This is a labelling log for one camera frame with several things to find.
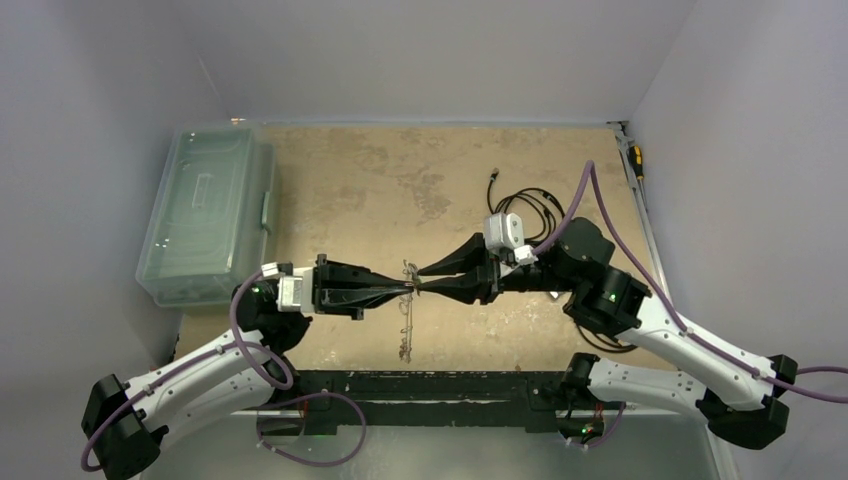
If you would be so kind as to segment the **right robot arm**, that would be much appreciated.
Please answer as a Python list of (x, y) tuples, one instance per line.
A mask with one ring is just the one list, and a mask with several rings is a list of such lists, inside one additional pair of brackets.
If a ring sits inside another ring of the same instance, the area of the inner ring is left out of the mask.
[(567, 295), (579, 327), (647, 350), (670, 364), (655, 370), (592, 353), (575, 354), (552, 395), (568, 408), (637, 404), (686, 415), (733, 445), (760, 450), (782, 436), (781, 401), (797, 375), (784, 355), (738, 348), (667, 308), (661, 295), (611, 265), (615, 247), (590, 220), (571, 220), (552, 247), (535, 254), (519, 241), (514, 214), (491, 216), (482, 232), (420, 269), (419, 289), (464, 304), (504, 292)]

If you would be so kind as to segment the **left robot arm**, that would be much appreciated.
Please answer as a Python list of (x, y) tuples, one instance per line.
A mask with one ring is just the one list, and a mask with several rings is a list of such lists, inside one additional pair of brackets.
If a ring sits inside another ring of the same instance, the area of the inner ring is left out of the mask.
[(158, 459), (169, 438), (207, 420), (267, 403), (289, 407), (298, 382), (285, 354), (303, 339), (313, 314), (360, 320), (415, 289), (413, 279), (325, 255), (311, 267), (263, 265), (234, 290), (224, 333), (164, 367), (129, 380), (108, 375), (93, 385), (81, 420), (81, 469), (132, 479)]

